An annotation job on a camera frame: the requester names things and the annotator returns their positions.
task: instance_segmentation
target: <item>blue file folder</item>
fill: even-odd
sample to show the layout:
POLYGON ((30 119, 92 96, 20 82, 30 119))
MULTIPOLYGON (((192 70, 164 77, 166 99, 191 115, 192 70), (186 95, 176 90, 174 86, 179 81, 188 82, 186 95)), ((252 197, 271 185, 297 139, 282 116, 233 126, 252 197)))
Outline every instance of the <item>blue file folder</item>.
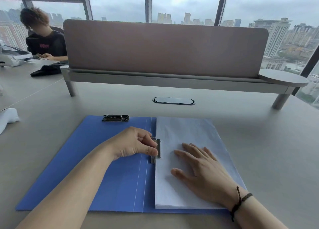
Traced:
MULTIPOLYGON (((156 118, 130 117, 128 122, 102 122, 100 116, 87 116, 44 169, 23 199, 18 211, 35 208, 66 175, 97 145, 135 126, 155 135, 156 118)), ((155 209, 155 165, 150 156, 135 154, 111 163, 89 211, 213 214, 226 210, 155 209)))

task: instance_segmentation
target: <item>window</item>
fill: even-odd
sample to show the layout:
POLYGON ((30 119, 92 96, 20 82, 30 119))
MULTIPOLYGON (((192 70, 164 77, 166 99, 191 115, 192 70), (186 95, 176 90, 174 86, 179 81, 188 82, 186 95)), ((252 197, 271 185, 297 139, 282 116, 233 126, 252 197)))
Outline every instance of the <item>window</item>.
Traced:
POLYGON ((86 19, 83 4, 81 3, 33 1, 33 5, 49 15, 50 25, 59 28, 63 28, 65 19, 86 19))
POLYGON ((222 22, 240 19, 241 27, 268 29, 272 42, 264 57, 281 58, 281 69, 300 74, 319 44, 318 15, 317 0, 227 0, 222 22))
POLYGON ((152 0, 152 22, 214 25, 219 0, 152 0))
POLYGON ((319 62, 308 76, 309 84, 298 90, 296 97, 319 110, 319 62))
POLYGON ((27 29, 20 22, 22 1, 0 0, 0 41, 26 50, 27 29))
POLYGON ((145 0, 90 0, 94 20, 145 22, 145 0))

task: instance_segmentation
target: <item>stack of paper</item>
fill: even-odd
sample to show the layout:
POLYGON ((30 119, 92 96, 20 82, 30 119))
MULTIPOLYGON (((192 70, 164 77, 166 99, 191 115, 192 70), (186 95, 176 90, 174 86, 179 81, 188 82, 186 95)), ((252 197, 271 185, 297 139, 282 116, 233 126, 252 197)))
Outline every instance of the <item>stack of paper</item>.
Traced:
POLYGON ((207 147, 225 167, 229 175, 245 188, 221 138, 210 119, 158 117, 156 138, 160 139, 161 158, 156 159, 156 209, 220 209, 218 204, 206 202, 194 195, 183 182, 171 175, 172 168, 192 173, 191 168, 175 154, 183 150, 182 143, 207 147))

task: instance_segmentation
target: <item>sky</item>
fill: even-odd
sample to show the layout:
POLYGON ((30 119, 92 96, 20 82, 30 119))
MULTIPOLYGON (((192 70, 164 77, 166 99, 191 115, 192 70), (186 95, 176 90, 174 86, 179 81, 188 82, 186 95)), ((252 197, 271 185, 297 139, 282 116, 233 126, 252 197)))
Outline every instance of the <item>sky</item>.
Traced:
MULTIPOLYGON (((157 14, 171 14, 172 21, 180 24, 185 12, 191 19, 215 20, 219 0, 152 0, 152 19, 157 14)), ((90 0, 93 18, 106 17, 112 21, 145 21, 145 0, 90 0)), ((0 9, 20 7, 21 1, 0 0, 0 9)), ((85 19, 83 5, 80 3, 35 2, 34 5, 46 12, 61 13, 63 18, 81 17, 85 19)), ((319 26, 318 0, 227 0, 223 21, 241 19, 241 26, 259 18, 280 19, 288 17, 291 27, 300 23, 319 26)))

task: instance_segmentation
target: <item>black bracelet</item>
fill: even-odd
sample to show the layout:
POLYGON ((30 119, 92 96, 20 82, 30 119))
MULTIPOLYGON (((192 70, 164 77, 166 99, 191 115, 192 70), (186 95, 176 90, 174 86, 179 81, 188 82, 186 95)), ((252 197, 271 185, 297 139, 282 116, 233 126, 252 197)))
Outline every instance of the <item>black bracelet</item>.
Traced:
POLYGON ((247 194, 245 197, 241 198, 240 196, 240 192, 239 192, 239 187, 237 186, 237 192, 239 194, 239 202, 234 205, 232 211, 230 212, 230 215, 232 216, 232 222, 234 222, 234 216, 235 216, 235 212, 239 209, 239 207, 241 206, 241 203, 243 203, 246 199, 248 199, 250 196, 253 196, 252 193, 247 194))

